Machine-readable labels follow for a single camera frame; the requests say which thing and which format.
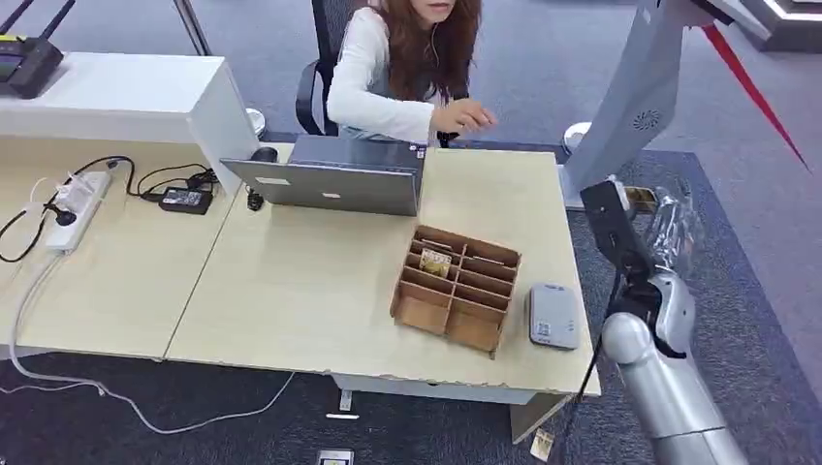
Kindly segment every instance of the speaker grille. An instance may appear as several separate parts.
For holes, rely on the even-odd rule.
[[[637,131],[647,131],[659,125],[659,119],[662,117],[656,109],[647,109],[639,113],[633,122],[634,129]]]

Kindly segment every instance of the long brown hair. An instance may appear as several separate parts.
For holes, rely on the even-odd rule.
[[[421,101],[431,88],[446,102],[466,96],[482,0],[456,0],[448,19],[431,31],[420,25],[409,0],[381,5],[372,8],[388,24],[389,84],[396,96]]]

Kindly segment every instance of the laptop lid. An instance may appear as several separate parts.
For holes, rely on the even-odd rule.
[[[426,151],[425,145],[399,140],[299,136],[290,163],[374,171],[413,171],[422,177]]]
[[[354,170],[244,160],[223,165],[271,203],[416,216],[419,199],[408,172]]]

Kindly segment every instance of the woman's hand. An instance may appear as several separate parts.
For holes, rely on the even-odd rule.
[[[455,100],[446,107],[435,108],[431,115],[431,129],[443,133],[464,134],[496,123],[493,113],[471,99]]]

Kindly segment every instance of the router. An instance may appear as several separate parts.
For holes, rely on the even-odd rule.
[[[0,95],[33,99],[40,95],[46,83],[63,61],[63,52],[48,39],[75,5],[68,0],[43,30],[40,37],[7,35],[15,22],[34,0],[23,0],[0,25]]]

